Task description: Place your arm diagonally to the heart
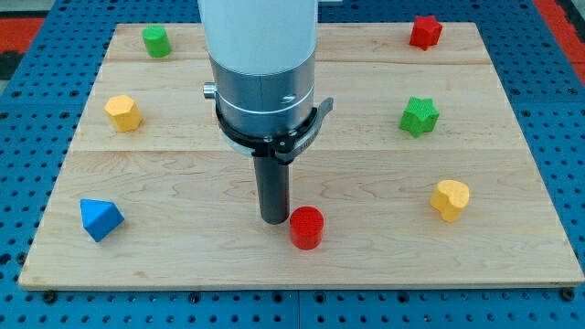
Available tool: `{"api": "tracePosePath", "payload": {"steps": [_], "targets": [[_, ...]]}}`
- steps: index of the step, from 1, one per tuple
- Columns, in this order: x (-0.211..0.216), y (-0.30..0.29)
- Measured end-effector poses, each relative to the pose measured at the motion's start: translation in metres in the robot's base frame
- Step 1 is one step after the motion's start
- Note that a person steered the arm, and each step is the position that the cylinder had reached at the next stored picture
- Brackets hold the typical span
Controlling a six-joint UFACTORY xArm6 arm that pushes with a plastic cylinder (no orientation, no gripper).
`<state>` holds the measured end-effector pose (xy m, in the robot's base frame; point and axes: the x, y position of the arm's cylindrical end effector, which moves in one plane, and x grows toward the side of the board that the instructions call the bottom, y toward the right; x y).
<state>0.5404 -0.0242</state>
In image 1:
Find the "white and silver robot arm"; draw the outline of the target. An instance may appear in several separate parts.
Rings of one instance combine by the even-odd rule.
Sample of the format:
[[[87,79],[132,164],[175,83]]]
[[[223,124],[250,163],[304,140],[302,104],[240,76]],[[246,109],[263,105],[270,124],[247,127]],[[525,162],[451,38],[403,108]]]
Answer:
[[[199,0],[216,85],[218,118],[228,144],[299,129],[314,107],[316,0]]]

